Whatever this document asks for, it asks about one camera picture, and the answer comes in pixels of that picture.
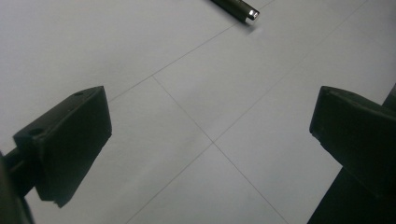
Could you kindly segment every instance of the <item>gray floor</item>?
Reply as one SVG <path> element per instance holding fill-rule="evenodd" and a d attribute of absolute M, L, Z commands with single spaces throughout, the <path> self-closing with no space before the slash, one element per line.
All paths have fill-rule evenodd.
<path fill-rule="evenodd" d="M 0 2 L 0 148 L 104 85 L 113 136 L 63 209 L 36 223 L 306 223 L 341 166 L 308 131 L 320 86 L 381 104 L 396 82 L 396 1 Z"/>

